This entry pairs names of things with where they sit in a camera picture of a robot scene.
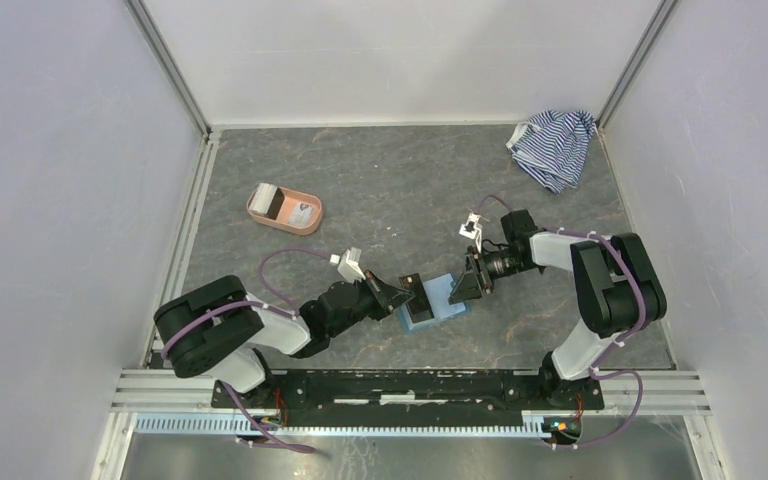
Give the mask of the teal card holder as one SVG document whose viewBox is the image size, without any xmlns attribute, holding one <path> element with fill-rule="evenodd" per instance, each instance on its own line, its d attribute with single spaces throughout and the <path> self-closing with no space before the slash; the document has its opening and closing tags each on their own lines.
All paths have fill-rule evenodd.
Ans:
<svg viewBox="0 0 768 480">
<path fill-rule="evenodd" d="M 449 295 L 454 284 L 455 277 L 452 273 L 423 280 L 422 287 L 429 307 L 422 313 L 416 314 L 410 312 L 408 305 L 399 307 L 396 313 L 404 330 L 408 333 L 418 332 L 468 313 L 469 307 L 465 303 L 449 303 Z"/>
</svg>

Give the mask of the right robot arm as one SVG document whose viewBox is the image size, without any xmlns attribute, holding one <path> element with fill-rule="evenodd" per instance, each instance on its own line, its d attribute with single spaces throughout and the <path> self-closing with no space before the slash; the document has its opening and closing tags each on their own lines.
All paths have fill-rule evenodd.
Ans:
<svg viewBox="0 0 768 480">
<path fill-rule="evenodd" d="M 540 368 L 537 392 L 545 405 L 566 406 L 577 396 L 577 382 L 600 379 L 610 352 L 666 315 L 665 292 L 639 235 L 542 228 L 521 209 L 501 218 L 504 243 L 485 249 L 479 220 L 473 214 L 461 227 L 474 243 L 450 303 L 481 299 L 497 280 L 530 270 L 554 268 L 573 276 L 579 321 Z"/>
</svg>

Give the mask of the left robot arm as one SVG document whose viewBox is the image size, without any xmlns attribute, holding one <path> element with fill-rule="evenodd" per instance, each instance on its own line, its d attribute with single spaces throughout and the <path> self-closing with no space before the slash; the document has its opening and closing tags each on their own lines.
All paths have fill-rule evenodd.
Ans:
<svg viewBox="0 0 768 480">
<path fill-rule="evenodd" d="M 177 377 L 207 375 L 257 408 L 274 394 L 261 348 L 311 357 L 354 325 L 380 321 L 413 297 L 365 271 L 357 281 L 332 284 L 293 312 L 257 298 L 237 276 L 226 275 L 161 305 L 153 321 L 163 342 L 161 356 Z"/>
</svg>

